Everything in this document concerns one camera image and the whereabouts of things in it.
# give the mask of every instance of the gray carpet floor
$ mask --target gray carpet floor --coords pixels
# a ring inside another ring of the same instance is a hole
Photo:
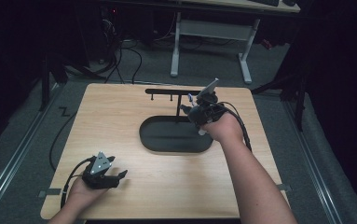
[[[267,50],[262,46],[253,45],[248,58],[253,83],[246,85],[240,74],[237,59],[237,53],[242,49],[241,42],[232,42],[224,46],[210,43],[183,45],[179,76],[176,78],[170,77],[172,58],[170,42],[158,42],[152,48],[136,44],[136,42],[127,42],[125,47],[132,47],[131,49],[137,50],[142,57],[141,67],[135,77],[137,84],[151,82],[205,86],[215,77],[219,77],[221,79],[219,86],[249,89],[271,81],[289,49],[289,46],[278,46]],[[135,52],[122,50],[119,71],[127,83],[130,82],[139,64],[140,57]],[[100,66],[93,63],[91,68],[96,70]],[[48,189],[53,177],[53,171],[48,162],[49,151],[59,130],[69,119],[63,114],[64,108],[66,108],[65,115],[73,115],[80,105],[87,85],[94,82],[101,81],[69,76],[69,81],[65,86],[60,86],[53,91],[54,101],[29,143],[28,151],[24,160],[20,162],[19,169],[12,174],[12,179],[2,194],[0,223],[47,222],[39,214],[44,202],[40,192]],[[109,83],[120,83],[117,72],[112,74]],[[279,91],[266,91],[255,95],[254,100],[279,168],[282,183],[289,185],[292,189],[287,192],[287,196],[297,220],[299,223],[330,223],[319,193],[314,187],[309,167],[306,165],[302,150],[304,139],[333,198],[341,223],[357,223],[356,194],[323,135],[310,99],[307,97],[305,102],[304,131],[299,133],[292,124],[292,117],[288,112],[290,105],[295,102],[281,102],[278,93]],[[41,85],[38,83],[30,97],[11,117],[7,128],[0,136],[0,174],[38,115],[38,109],[41,106],[40,96]],[[72,123],[71,120],[62,130],[52,149],[55,165],[59,162]]]

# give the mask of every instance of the metal rail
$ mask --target metal rail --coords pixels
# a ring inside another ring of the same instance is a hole
[[[63,89],[62,85],[59,86],[55,84],[55,86],[53,87],[53,95],[48,106],[46,106],[44,110],[38,112],[34,121],[30,125],[30,128],[27,130],[26,134],[21,139],[21,142],[19,143],[12,158],[8,162],[6,168],[0,174],[0,200],[4,196],[7,187],[9,186],[11,180],[13,179],[19,167],[21,166],[22,161],[27,155],[27,152],[30,149],[30,145],[34,138],[34,135],[39,129],[39,126],[41,125],[45,115],[48,113],[50,106],[53,104],[54,100],[60,95],[62,89]]]
[[[327,218],[329,219],[329,223],[343,223],[340,217],[340,214],[337,211],[335,203],[333,202],[332,195],[330,194],[329,188],[326,186],[323,176],[321,175],[320,170],[318,169],[317,162],[314,160],[312,156],[311,150],[309,149],[309,145],[306,141],[306,138],[302,132],[297,129],[295,124],[295,112],[289,102],[282,102],[282,105],[285,109],[285,112],[289,115],[292,127],[295,129],[295,133],[299,140],[299,143],[302,148],[302,152],[304,155],[304,161],[309,169],[309,175],[312,179],[315,189],[317,190],[318,196],[320,197],[320,201],[323,205],[323,209]]]

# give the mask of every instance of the forearm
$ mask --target forearm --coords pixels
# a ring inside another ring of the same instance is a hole
[[[267,171],[242,142],[221,143],[242,223],[296,223]]]
[[[82,212],[76,204],[67,202],[67,204],[48,222],[48,224],[74,223]]]

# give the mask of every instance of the human arm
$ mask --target human arm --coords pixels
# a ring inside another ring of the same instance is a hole
[[[243,143],[242,129],[231,114],[202,126],[220,142],[236,193],[241,223],[296,223],[270,175]]]
[[[71,187],[64,207],[48,223],[74,223],[86,208],[107,191],[108,189],[90,189],[82,178],[78,177]]]

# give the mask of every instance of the human hand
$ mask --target human hand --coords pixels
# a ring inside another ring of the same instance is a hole
[[[91,189],[81,177],[78,177],[74,181],[70,193],[68,194],[67,203],[71,206],[75,206],[78,211],[82,211],[91,206],[107,191],[108,189]]]
[[[54,223],[74,223],[76,218],[98,198],[100,198],[108,189],[90,189],[81,177],[78,177],[70,193],[67,202],[48,224]]]
[[[205,124],[201,129],[211,135],[213,140],[241,141],[243,139],[242,128],[237,119],[230,113],[225,113],[218,121]]]

